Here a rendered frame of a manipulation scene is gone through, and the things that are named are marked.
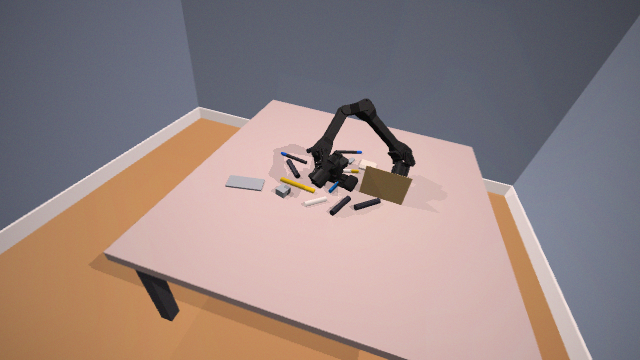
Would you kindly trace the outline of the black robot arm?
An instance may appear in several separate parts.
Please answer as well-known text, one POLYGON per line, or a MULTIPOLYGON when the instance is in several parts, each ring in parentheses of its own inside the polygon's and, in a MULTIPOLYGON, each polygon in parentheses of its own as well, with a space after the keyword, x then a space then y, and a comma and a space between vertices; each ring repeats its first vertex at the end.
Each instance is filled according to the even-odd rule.
POLYGON ((312 183, 321 189, 330 179, 330 174, 336 174, 340 171, 340 165, 343 166, 341 171, 348 166, 349 159, 343 154, 338 151, 334 151, 331 155, 330 153, 337 133, 347 116, 351 115, 356 115, 359 119, 367 122, 388 146, 389 152, 387 154, 395 164, 391 173, 407 177, 410 167, 414 167, 416 164, 411 148, 392 134, 377 116, 376 108, 371 100, 362 99, 356 103, 339 107, 324 135, 312 147, 311 154, 314 157, 316 167, 308 175, 312 183))

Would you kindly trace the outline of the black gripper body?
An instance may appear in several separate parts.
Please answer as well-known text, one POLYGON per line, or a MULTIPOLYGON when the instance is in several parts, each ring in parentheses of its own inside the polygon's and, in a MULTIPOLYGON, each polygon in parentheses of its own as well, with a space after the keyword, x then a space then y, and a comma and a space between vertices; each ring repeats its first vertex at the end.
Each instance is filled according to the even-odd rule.
POLYGON ((349 192, 352 192, 353 189, 355 188, 355 186, 358 183, 358 178, 353 176, 353 175, 346 175, 346 174, 342 174, 344 171, 341 171, 342 169, 342 165, 340 165, 340 171, 336 174, 330 174, 330 180, 334 181, 337 183, 337 181, 341 184, 343 184, 343 188, 349 192))

